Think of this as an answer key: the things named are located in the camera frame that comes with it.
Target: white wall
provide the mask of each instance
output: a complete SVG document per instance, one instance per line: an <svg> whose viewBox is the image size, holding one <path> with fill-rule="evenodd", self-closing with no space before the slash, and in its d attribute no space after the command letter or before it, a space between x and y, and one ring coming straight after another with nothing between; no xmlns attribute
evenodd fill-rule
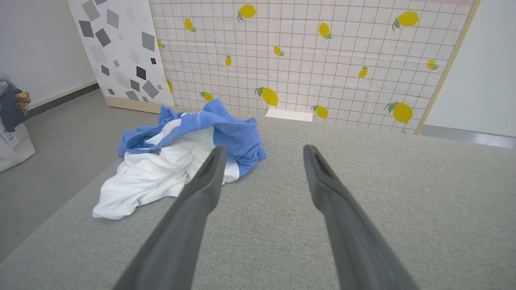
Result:
<svg viewBox="0 0 516 290"><path fill-rule="evenodd" d="M30 94L30 108L96 83L67 0L6 0L0 71Z"/></svg>
<svg viewBox="0 0 516 290"><path fill-rule="evenodd" d="M516 137L516 1L482 0L425 125Z"/></svg>

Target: lemon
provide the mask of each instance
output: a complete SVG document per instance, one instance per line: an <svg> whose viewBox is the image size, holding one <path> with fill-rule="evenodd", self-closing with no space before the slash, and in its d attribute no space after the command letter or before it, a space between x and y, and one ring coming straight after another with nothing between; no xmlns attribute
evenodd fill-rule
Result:
<svg viewBox="0 0 516 290"><path fill-rule="evenodd" d="M326 108L323 106L313 106L312 111L316 112L317 115L323 119L328 117L328 110L326 110Z"/></svg>
<svg viewBox="0 0 516 290"><path fill-rule="evenodd" d="M244 20L244 18L247 18L247 19L253 18L253 16L256 15L257 12L258 11L254 8L254 6L252 6L250 4L245 4L238 11L238 15L236 16L236 19L238 20L238 22L240 22L240 20Z"/></svg>
<svg viewBox="0 0 516 290"><path fill-rule="evenodd" d="M366 66L363 66L362 67L362 70L358 73L358 77L359 78L363 78L367 76L367 67Z"/></svg>
<svg viewBox="0 0 516 290"><path fill-rule="evenodd" d="M333 38L333 35L330 32L330 27L324 22L321 22L321 25L319 26L319 34L326 39Z"/></svg>
<svg viewBox="0 0 516 290"><path fill-rule="evenodd" d="M436 61L434 59L429 59L426 63L426 67L428 67L431 70L436 70L439 68L439 66L436 64Z"/></svg>
<svg viewBox="0 0 516 290"><path fill-rule="evenodd" d="M167 80L167 83L168 83L168 87L170 88L170 92L174 93L174 86L172 85L172 83L169 80Z"/></svg>
<svg viewBox="0 0 516 290"><path fill-rule="evenodd" d="M414 26L417 22L419 22L419 20L420 18L416 12L407 11L394 20L392 23L392 30L394 30L394 27L400 28L400 25L404 27Z"/></svg>
<svg viewBox="0 0 516 290"><path fill-rule="evenodd" d="M277 55L277 56L284 56L285 53L281 51L281 48L279 46L275 46L274 47L274 53Z"/></svg>
<svg viewBox="0 0 516 290"><path fill-rule="evenodd" d="M212 95L210 95L210 93L202 92L202 93L200 93L200 95L201 95L201 96L203 96L203 97L204 97L204 99L205 99L207 102L209 102L209 101L213 100L213 96L212 96Z"/></svg>
<svg viewBox="0 0 516 290"><path fill-rule="evenodd" d="M385 108L383 108L384 110L387 109L389 110L389 113L392 112L392 110L394 110L394 112L392 113L394 119L396 119L396 121L400 122L400 123L405 123L405 124L408 124L409 121L410 121L410 118L412 118L412 108L409 107L409 105L407 104L404 104L404 103L390 103L390 104L387 104L387 106L385 106Z"/></svg>
<svg viewBox="0 0 516 290"><path fill-rule="evenodd" d="M261 96L263 97L263 100L265 101L265 103L271 105L271 106L278 106L278 95L271 89L269 88L264 88L264 87L261 87L261 88L257 88L254 90L254 93L257 94L258 96Z"/></svg>
<svg viewBox="0 0 516 290"><path fill-rule="evenodd" d="M185 18L185 27L186 27L186 29L188 29L188 31L191 31L191 32L197 31L195 26L192 24L192 21L190 21L190 19L188 19L188 18Z"/></svg>

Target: tag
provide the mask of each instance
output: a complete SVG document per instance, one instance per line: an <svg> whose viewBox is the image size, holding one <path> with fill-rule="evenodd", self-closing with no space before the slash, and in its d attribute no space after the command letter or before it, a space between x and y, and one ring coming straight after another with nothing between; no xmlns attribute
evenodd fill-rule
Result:
<svg viewBox="0 0 516 290"><path fill-rule="evenodd" d="M18 144L18 142L20 142L18 140L18 138L16 138L16 136L12 133L12 132L7 132L7 130L5 129L4 125L2 124L2 122L0 122L0 136L2 136L2 138L9 144L9 146L11 146L12 148L14 148L14 146L16 146L16 144Z"/></svg>

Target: white bag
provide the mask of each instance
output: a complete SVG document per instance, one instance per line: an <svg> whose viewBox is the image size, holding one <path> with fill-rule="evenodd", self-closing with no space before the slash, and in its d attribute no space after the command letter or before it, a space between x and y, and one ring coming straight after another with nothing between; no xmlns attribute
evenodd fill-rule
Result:
<svg viewBox="0 0 516 290"><path fill-rule="evenodd" d="M23 124L9 133L0 120L0 172L26 161L35 152L29 132Z"/></svg>

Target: gray base strip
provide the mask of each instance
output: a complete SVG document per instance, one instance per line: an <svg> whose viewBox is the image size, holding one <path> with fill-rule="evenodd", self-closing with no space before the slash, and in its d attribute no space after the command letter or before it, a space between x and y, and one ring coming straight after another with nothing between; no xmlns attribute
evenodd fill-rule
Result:
<svg viewBox="0 0 516 290"><path fill-rule="evenodd" d="M46 103L44 105L41 105L39 107L36 107L34 109L30 109L27 112L27 117L32 118L32 117L34 117L36 115L39 115L39 114L41 114L41 113L43 113L45 111L48 111L48 110L52 109L54 107L57 107L57 106L59 106L61 104L64 104L64 103L66 103L68 101L71 101L71 100L75 99L78 96L82 96L83 94L87 94L89 92L95 91L98 88L99 88L99 85L98 84L94 84L94 85L91 85L91 86L86 87L84 89L80 89L80 90L78 90L76 92L73 92L73 93L67 94L65 96L62 96L62 97L60 97L58 99L55 99L55 100L53 100L51 102L48 102L48 103Z"/></svg>
<svg viewBox="0 0 516 290"><path fill-rule="evenodd" d="M492 135L454 128L424 125L421 135L516 149L516 137Z"/></svg>

